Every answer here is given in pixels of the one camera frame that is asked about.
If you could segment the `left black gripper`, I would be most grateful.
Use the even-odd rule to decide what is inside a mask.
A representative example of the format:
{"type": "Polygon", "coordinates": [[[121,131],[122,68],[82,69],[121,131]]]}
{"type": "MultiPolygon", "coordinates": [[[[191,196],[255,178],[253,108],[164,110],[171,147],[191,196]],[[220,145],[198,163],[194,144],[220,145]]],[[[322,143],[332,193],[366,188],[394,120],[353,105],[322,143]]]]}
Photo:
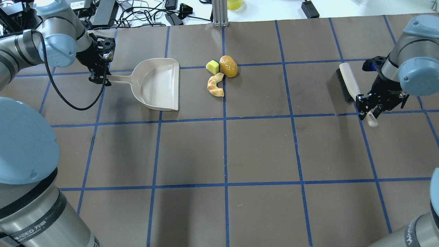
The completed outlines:
{"type": "Polygon", "coordinates": [[[116,39],[88,33],[87,41],[90,41],[87,49],[78,52],[79,63],[89,69],[90,82],[111,86],[111,82],[104,75],[111,75],[108,64],[113,61],[116,39]]]}

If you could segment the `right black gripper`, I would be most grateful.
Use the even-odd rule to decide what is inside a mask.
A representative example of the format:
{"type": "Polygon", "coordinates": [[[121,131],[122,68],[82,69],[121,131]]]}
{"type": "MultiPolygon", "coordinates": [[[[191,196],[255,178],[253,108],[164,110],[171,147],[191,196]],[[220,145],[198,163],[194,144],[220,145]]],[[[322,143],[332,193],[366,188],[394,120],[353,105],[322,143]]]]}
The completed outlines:
{"type": "Polygon", "coordinates": [[[356,104],[360,120],[366,118],[369,112],[368,107],[371,108],[375,119],[378,119],[380,114],[391,111],[398,105],[401,105],[400,108],[404,108],[408,100],[409,94],[403,92],[400,83],[384,76],[382,72],[384,62],[384,57],[376,56],[367,59],[363,63],[363,71],[376,71],[378,75],[372,84],[371,90],[367,94],[360,94],[357,97],[360,100],[360,103],[356,104]]]}

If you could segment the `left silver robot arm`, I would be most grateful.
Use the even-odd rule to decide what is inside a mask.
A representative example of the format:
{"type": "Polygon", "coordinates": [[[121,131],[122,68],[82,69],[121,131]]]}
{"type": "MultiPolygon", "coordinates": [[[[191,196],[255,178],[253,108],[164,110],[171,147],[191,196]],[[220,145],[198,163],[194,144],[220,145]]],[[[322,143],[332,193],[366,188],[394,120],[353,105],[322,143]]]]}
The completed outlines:
{"type": "MultiPolygon", "coordinates": [[[[1,89],[25,68],[70,66],[76,59],[100,84],[110,86],[114,38],[89,34],[64,0],[35,0],[37,29],[1,38],[1,89]]],[[[10,247],[100,247],[55,185],[60,148],[49,123],[34,108],[1,98],[1,242],[10,247]]]]}

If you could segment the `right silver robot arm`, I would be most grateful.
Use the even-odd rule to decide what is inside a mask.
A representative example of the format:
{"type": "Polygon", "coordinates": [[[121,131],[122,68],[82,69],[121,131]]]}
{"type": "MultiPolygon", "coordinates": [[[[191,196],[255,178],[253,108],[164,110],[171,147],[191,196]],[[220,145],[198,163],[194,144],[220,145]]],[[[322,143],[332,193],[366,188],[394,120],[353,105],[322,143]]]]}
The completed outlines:
{"type": "MultiPolygon", "coordinates": [[[[379,61],[368,59],[365,69],[375,69],[377,78],[367,94],[356,94],[360,118],[404,107],[408,98],[438,93],[438,16],[417,15],[409,20],[392,51],[379,61]]],[[[437,247],[438,168],[429,187],[430,212],[421,215],[400,230],[372,244],[373,247],[437,247]]]]}

